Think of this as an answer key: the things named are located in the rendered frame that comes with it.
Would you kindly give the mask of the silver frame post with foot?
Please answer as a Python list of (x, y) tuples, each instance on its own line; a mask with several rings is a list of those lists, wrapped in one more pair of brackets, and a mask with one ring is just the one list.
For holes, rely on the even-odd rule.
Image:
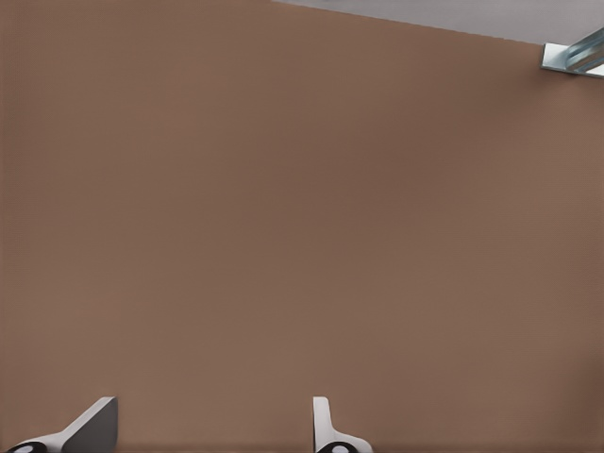
[(604, 78), (604, 26), (570, 45), (546, 43), (541, 68)]

